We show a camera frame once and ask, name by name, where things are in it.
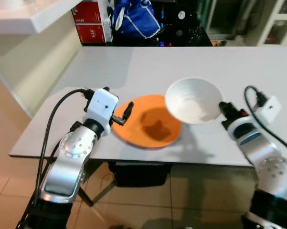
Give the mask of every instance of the orange plate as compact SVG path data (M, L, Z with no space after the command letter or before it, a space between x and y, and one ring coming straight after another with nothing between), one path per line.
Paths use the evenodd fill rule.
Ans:
M140 147L158 148L173 143L180 135L181 123L168 112L164 96L153 94L132 100L132 114L124 126L113 124L119 137ZM127 104L118 108L116 116L122 117Z

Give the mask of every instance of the white table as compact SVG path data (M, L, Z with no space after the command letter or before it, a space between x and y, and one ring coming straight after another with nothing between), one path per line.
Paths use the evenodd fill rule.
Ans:
M165 94L174 81L183 77L212 81L220 87L226 101L232 101L238 108L245 108L243 90L249 84L269 96L275 95L283 108L270 128L287 141L287 47L83 47L23 132L10 156L39 156L52 108L71 89L109 86L111 92L119 96L119 104L124 104L143 95ZM86 99L76 94L59 108L51 128L47 156L74 121L82 121L85 104ZM111 133L98 142L90 157L249 166L222 127L222 120L223 117L219 117L207 125L184 125L179 140L161 149L136 148ZM287 150L279 143L277 145L287 157Z

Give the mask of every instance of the red box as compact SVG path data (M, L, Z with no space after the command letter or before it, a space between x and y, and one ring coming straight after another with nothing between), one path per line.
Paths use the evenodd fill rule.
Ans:
M76 30L81 43L105 43L102 24L76 25Z
M72 9L76 23L101 23L101 14L97 1L82 1Z

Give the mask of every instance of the white wall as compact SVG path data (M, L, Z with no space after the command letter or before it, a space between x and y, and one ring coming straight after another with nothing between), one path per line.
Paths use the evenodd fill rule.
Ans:
M0 35L0 72L34 114L78 49L71 13L36 35Z

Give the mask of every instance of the black cable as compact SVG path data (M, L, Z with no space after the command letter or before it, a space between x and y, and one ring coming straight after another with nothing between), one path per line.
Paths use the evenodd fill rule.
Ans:
M38 199L39 191L40 191L39 190L40 189L40 184L42 182L41 174L42 174L42 169L43 169L43 160L44 160L44 155L45 155L45 152L46 152L46 147L47 147L47 143L48 143L49 132L50 132L50 127L51 127L51 124L52 124L52 120L54 118L54 115L55 115L58 107L62 104L62 102L66 98L68 98L69 96L71 96L72 94L75 94L77 92L85 93L85 90L84 89L76 89L76 90L73 90L73 91L70 91L69 93L67 93L63 98L60 99L60 101L58 101L58 103L55 105L55 107L52 110L51 115L49 117L49 121L48 121L48 124L47 124L47 128L46 128L46 132L45 132L45 135L44 135L44 139L43 139L43 148L42 148L41 155L40 155L40 158L39 158L37 178L36 178L36 186L35 186L35 195L34 195L34 202L33 202L34 207L36 206L36 203L37 203L37 199Z
M57 148L58 148L58 146L59 146L59 143L60 143L60 142L58 142L58 143L56 144L56 146L54 147L54 149L53 149L53 151L52 151L50 157L49 157L48 160L47 160L47 164L45 165L45 167L44 167L44 169L43 169L42 180L43 180L43 178L46 176L50 164L52 164L52 162L53 162L53 157L54 157L54 155L55 155L55 152L57 151ZM24 213L23 213L23 215L22 215L22 218L20 219L20 221L19 221L18 224L17 224L16 229L17 229L17 228L22 229L23 226L25 225L26 216L27 216L27 214L28 214L28 210L29 210L29 208L30 208L30 206L31 206L31 204L32 204L32 201L34 200L34 195L35 195L35 190L34 190L32 196L31 196L31 198L30 198L30 200L29 200L29 203L28 203L27 207L26 207L25 210L24 210Z
M283 144L286 148L287 148L287 143L282 140L280 137L278 137L276 134L274 134L272 131L270 131L260 120L259 118L255 115L249 101L248 101L248 96L247 96L247 92L249 89L253 89L256 93L259 93L258 89L254 86L247 86L244 90L244 99L246 102L246 105L250 111L250 113L252 114L252 116L254 117L254 119L257 121L257 123L262 127L262 129L264 129L266 132L268 132L273 138L277 139L281 144Z

